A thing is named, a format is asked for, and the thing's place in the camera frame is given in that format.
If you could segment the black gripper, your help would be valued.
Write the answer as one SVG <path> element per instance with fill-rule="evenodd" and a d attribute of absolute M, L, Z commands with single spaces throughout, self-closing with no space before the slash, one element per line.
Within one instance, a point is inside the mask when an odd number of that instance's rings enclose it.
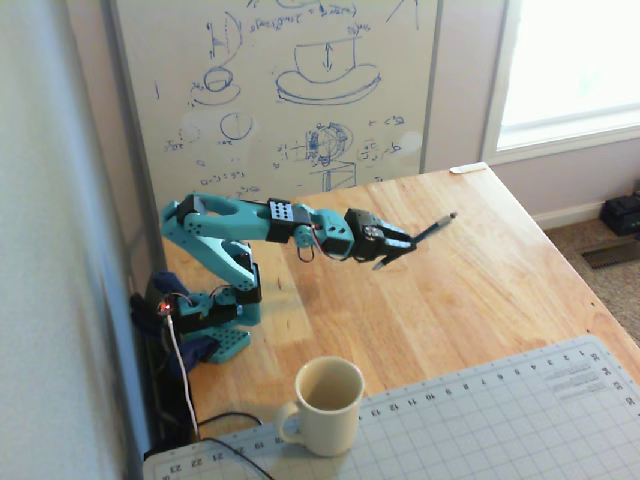
<path fill-rule="evenodd" d="M 406 231 L 383 221 L 371 212 L 350 208 L 344 215 L 353 234 L 350 256 L 360 263 L 388 254 L 407 254 L 416 249 L 416 240 Z"/>

